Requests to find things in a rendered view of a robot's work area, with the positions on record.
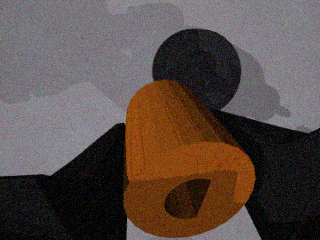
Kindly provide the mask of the orange knob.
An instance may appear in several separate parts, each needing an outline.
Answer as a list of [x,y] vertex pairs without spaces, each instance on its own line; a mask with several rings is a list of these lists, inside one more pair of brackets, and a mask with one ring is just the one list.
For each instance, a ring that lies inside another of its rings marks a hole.
[[129,101],[123,207],[140,231],[208,232],[244,207],[255,181],[247,152],[187,85],[153,81]]

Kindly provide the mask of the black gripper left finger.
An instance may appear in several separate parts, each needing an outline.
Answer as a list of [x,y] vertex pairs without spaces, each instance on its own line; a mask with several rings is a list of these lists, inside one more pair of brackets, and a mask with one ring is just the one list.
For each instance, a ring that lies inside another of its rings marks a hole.
[[53,175],[0,176],[0,232],[56,240],[127,240],[125,123]]

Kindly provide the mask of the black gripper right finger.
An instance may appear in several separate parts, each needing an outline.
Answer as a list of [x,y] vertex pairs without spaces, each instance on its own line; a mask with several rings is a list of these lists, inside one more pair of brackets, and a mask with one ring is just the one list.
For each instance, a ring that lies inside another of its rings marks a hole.
[[261,240],[296,240],[320,200],[320,128],[311,133],[209,109],[255,165],[245,208]]

